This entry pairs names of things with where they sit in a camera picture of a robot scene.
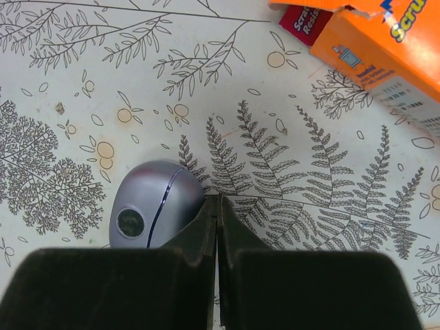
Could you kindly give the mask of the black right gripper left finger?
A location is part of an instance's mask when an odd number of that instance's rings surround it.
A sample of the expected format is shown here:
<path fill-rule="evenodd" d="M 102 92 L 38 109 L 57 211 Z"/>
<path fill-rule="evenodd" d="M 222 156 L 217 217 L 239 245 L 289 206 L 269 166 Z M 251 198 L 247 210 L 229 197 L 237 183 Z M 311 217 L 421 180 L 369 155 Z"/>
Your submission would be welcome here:
<path fill-rule="evenodd" d="M 162 247 L 46 248 L 17 268 L 2 329 L 211 329 L 217 198 Z"/>

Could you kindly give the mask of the purple earbud charging case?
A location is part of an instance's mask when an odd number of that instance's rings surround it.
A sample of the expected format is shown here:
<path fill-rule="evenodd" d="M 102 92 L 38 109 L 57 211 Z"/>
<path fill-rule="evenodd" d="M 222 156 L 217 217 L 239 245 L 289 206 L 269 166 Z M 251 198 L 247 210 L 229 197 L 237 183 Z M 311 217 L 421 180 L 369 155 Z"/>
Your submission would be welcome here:
<path fill-rule="evenodd" d="M 204 203 L 198 179 L 183 166 L 154 160 L 133 168 L 115 195 L 111 248 L 158 248 L 175 237 Z"/>

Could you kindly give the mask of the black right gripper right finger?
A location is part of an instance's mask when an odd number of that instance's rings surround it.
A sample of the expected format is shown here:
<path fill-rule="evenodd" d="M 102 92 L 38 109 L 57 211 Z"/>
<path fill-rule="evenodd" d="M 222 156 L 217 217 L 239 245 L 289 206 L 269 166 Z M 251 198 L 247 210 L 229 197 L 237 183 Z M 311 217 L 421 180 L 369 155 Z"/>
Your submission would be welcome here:
<path fill-rule="evenodd" d="M 420 329 L 396 264 L 374 252 L 273 250 L 218 200 L 226 329 Z"/>

